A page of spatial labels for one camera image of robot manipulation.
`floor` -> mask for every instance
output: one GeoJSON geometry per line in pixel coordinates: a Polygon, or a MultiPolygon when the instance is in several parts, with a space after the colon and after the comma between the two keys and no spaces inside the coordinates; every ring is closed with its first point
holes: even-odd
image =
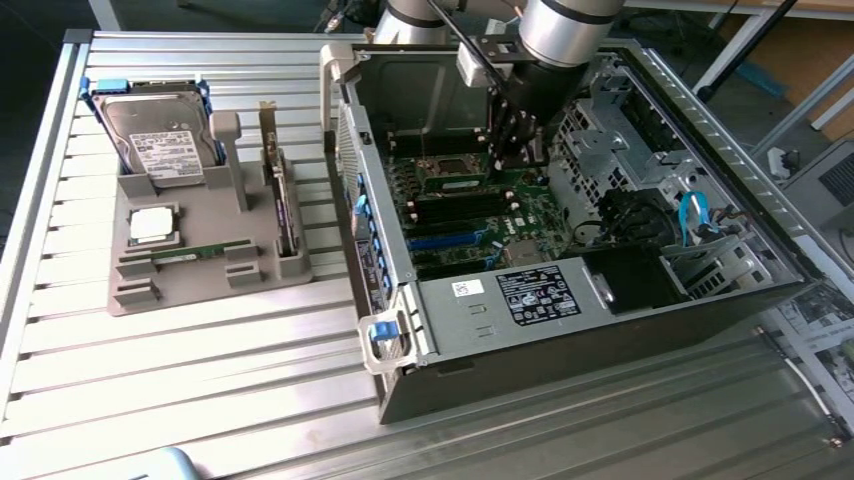
{"type": "MultiPolygon", "coordinates": [[[[148,31],[260,31],[310,32],[327,0],[195,0],[178,8],[175,0],[115,0],[126,29],[148,31]]],[[[626,11],[623,18],[635,13],[626,11]]],[[[459,19],[467,31],[482,31],[483,19],[459,19]]],[[[662,52],[674,69],[685,70],[689,84],[702,75],[723,44],[705,28],[702,15],[673,13],[618,22],[613,35],[638,38],[662,52]]],[[[5,105],[0,112],[0,249],[12,221],[29,151],[35,142],[41,108],[47,98],[53,65],[65,28],[97,28],[85,0],[0,0],[0,39],[5,105]]],[[[348,32],[362,27],[346,23],[348,32]]],[[[710,102],[713,111],[746,147],[755,144],[793,106],[738,75],[723,84],[710,102]]],[[[821,133],[802,122],[786,136],[783,147],[797,148],[803,159],[813,158],[829,145],[821,133]]]]}

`hard drive label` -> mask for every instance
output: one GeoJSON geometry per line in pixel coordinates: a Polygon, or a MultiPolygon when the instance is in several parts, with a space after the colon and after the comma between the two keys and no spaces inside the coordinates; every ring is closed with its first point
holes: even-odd
{"type": "Polygon", "coordinates": [[[134,133],[131,142],[152,179],[202,175],[191,132],[134,133]]]}

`barcode sticker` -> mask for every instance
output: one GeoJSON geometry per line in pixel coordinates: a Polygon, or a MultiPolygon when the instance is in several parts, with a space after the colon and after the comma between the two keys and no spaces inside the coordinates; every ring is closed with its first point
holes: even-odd
{"type": "Polygon", "coordinates": [[[135,133],[131,143],[152,179],[202,175],[202,160],[191,132],[135,133]]]}
{"type": "Polygon", "coordinates": [[[468,295],[478,295],[483,293],[483,283],[480,280],[467,280],[464,282],[456,282],[451,284],[455,297],[466,297],[468,295]]]}

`metal bracket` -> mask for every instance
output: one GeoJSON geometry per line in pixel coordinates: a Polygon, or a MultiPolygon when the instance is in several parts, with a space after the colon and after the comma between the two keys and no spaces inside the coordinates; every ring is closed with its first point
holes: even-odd
{"type": "Polygon", "coordinates": [[[359,60],[348,43],[327,43],[320,49],[320,128],[328,132],[332,106],[331,82],[343,83],[359,60]]]}

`warning label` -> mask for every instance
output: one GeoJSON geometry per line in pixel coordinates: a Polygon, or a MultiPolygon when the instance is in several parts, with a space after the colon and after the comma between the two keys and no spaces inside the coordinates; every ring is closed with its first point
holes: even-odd
{"type": "Polygon", "coordinates": [[[131,135],[131,143],[151,178],[202,175],[202,161],[192,133],[135,133],[131,135]]]}
{"type": "Polygon", "coordinates": [[[499,275],[496,279],[518,325],[582,313],[557,266],[499,275]]]}

